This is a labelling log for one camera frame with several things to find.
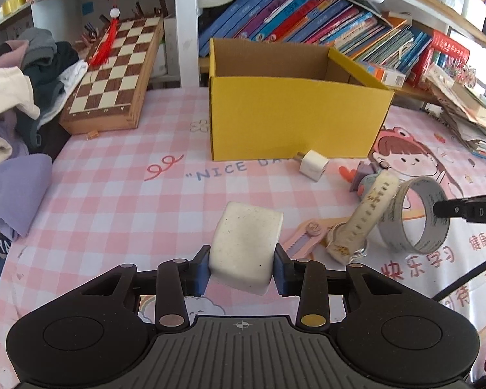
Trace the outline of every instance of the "pink book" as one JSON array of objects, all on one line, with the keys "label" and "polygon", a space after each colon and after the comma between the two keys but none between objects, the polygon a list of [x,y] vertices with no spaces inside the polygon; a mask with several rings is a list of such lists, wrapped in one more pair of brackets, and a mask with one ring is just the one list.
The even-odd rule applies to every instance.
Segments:
[{"label": "pink book", "polygon": [[353,16],[356,16],[360,12],[360,9],[357,7],[351,6],[347,10],[340,13],[336,16],[333,20],[326,23],[323,27],[321,27],[318,31],[316,31],[313,35],[311,35],[306,41],[307,44],[315,44],[319,43],[319,39],[325,37],[330,31],[335,29],[338,25],[341,25],[346,20],[351,19]]},{"label": "pink book", "polygon": [[260,13],[258,13],[255,18],[250,20],[249,23],[247,23],[240,31],[239,33],[235,36],[235,38],[241,38],[241,39],[247,39],[252,33],[265,21],[265,19],[272,14],[276,8],[281,7],[281,5],[285,2],[286,0],[273,0],[269,5],[267,5],[265,8],[263,8]]}]

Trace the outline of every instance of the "white soap bar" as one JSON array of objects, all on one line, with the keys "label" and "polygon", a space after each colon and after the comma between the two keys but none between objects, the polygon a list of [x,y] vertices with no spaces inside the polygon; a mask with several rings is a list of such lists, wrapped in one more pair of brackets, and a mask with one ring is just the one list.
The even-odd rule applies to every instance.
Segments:
[{"label": "white soap bar", "polygon": [[320,153],[315,152],[314,150],[311,150],[304,155],[299,172],[317,182],[320,180],[320,177],[322,177],[322,174],[326,170],[328,161],[328,158],[323,157]]},{"label": "white soap bar", "polygon": [[283,214],[259,206],[228,202],[209,254],[209,269],[220,283],[263,295],[273,270],[273,252]]}]

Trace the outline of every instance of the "white watch strap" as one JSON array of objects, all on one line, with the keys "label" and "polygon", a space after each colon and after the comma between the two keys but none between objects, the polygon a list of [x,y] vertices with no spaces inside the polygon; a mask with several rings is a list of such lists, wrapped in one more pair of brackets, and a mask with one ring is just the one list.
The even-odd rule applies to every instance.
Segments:
[{"label": "white watch strap", "polygon": [[389,207],[398,186],[396,176],[382,171],[347,223],[329,232],[327,252],[340,263],[347,264],[363,249],[367,235]]}]

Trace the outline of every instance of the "pink checkered tablecloth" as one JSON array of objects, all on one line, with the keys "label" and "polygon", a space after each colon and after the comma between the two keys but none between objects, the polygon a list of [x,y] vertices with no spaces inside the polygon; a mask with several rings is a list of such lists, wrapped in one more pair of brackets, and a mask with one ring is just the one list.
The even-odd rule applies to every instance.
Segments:
[{"label": "pink checkered tablecloth", "polygon": [[[282,211],[281,241],[307,219],[353,212],[358,198],[338,169],[355,168],[357,159],[333,159],[317,183],[299,174],[295,161],[211,162],[208,107],[206,88],[151,91],[138,129],[90,141],[73,136],[65,146],[30,234],[12,245],[0,281],[0,388],[17,383],[5,351],[16,320],[119,264],[149,270],[172,258],[191,259],[211,242],[228,201]],[[436,165],[424,174],[435,172],[443,186],[452,183],[464,196],[486,193],[486,163],[443,125],[424,113],[392,107],[385,126],[393,136],[398,127],[408,130],[429,149],[407,154]],[[402,178],[410,176],[403,164],[396,168]],[[394,253],[374,232],[371,240],[364,263],[430,296],[486,259],[486,226],[462,219],[452,220],[444,248],[433,257]],[[323,249],[316,249],[314,258],[341,269]],[[483,297],[486,277],[481,276],[451,295],[447,305],[472,320],[486,345],[486,306],[476,301]],[[140,316],[151,320],[152,300],[143,301]],[[297,300],[281,298],[274,288],[260,297],[211,282],[205,297],[187,304],[191,315],[294,316]],[[332,317],[343,315],[332,301]],[[481,364],[476,367],[479,375]]]}]

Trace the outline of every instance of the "yellow cardboard box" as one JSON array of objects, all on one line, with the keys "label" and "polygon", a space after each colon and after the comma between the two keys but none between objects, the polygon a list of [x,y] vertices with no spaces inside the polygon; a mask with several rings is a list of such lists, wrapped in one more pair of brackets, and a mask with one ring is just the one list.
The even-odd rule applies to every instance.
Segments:
[{"label": "yellow cardboard box", "polygon": [[211,39],[214,161],[365,158],[394,92],[335,49]]}]

